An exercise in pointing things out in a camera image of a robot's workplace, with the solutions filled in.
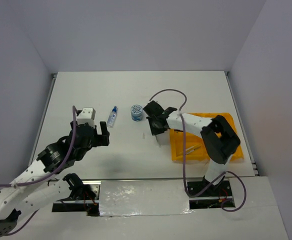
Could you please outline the green gel pen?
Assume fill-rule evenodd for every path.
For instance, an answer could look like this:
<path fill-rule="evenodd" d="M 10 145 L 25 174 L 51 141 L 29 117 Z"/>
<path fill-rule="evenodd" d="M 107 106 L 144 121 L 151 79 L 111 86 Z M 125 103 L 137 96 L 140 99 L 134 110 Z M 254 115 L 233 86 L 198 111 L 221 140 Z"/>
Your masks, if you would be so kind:
<path fill-rule="evenodd" d="M 156 138 L 156 142 L 157 142 L 158 146 L 161 147 L 160 136 L 156 135 L 155 138 Z"/>

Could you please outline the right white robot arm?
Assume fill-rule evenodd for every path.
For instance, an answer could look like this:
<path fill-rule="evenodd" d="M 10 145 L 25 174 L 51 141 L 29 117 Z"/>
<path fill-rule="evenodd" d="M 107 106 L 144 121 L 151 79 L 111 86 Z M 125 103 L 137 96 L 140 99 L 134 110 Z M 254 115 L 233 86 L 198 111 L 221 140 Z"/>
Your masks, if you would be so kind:
<path fill-rule="evenodd" d="M 182 113 L 181 109 L 168 107 L 163 109 L 155 101 L 150 101 L 143 111 L 147 114 L 150 131 L 153 136 L 167 130 L 181 131 L 182 135 L 182 175 L 186 194 L 199 197 L 203 193 L 216 195 L 221 189 L 221 182 L 227 173 L 231 157 L 241 144 L 237 133 L 222 116 L 214 118 Z M 204 148 L 209 156 L 208 169 L 203 177 L 203 189 L 191 195 L 186 181 L 186 133 L 203 140 Z"/>

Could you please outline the yellow gel pen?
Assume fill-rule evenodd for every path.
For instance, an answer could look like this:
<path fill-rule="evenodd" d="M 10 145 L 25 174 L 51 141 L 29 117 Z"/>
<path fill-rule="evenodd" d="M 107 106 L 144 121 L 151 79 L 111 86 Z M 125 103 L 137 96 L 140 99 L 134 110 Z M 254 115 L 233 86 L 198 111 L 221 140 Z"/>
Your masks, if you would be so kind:
<path fill-rule="evenodd" d="M 185 151 L 187 151 L 187 150 L 189 150 L 189 149 L 192 149 L 192 148 L 198 148 L 198 147 L 200 148 L 201 145 L 200 145 L 200 144 L 196 144 L 196 145 L 194 145 L 194 146 L 191 146 L 191 147 L 186 148 Z"/>

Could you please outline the clear blue gel pen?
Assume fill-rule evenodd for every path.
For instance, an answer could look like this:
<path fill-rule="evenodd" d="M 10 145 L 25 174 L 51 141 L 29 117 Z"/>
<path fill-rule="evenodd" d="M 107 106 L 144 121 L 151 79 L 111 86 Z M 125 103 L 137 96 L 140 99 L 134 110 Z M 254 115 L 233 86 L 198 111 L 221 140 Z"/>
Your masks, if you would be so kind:
<path fill-rule="evenodd" d="M 185 152 L 185 154 L 188 155 L 188 154 L 190 154 L 190 153 L 192 153 L 192 152 L 198 150 L 199 148 L 200 148 L 200 147 L 196 147 L 196 148 L 188 149 L 188 150 Z"/>

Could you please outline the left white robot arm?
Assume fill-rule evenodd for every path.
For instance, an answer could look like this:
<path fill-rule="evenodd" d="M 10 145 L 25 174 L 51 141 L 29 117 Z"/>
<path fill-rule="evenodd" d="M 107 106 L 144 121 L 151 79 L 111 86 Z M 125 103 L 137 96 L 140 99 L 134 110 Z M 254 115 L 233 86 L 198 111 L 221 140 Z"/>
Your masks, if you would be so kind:
<path fill-rule="evenodd" d="M 60 180 L 39 190 L 63 170 L 84 158 L 92 148 L 110 144 L 106 122 L 100 122 L 101 133 L 96 125 L 85 120 L 70 123 L 71 131 L 42 150 L 33 163 L 9 184 L 0 184 L 0 238 L 17 231 L 18 221 L 55 201 L 95 200 L 96 194 L 75 173 L 68 173 Z"/>

